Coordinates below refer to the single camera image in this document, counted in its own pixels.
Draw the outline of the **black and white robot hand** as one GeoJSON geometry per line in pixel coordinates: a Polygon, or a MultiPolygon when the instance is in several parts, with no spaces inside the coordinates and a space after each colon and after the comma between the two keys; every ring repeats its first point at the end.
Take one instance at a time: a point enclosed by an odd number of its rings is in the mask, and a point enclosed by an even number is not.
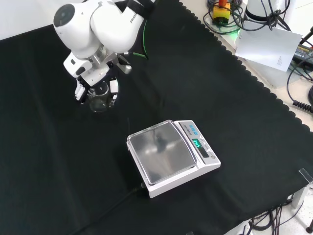
{"type": "Polygon", "coordinates": [[[101,102],[104,109],[112,108],[118,98],[119,83],[114,69],[124,74],[132,70],[131,64],[117,53],[93,55],[88,59],[78,59],[70,53],[64,67],[76,79],[75,99],[80,103],[87,99],[90,103],[101,102]]]}

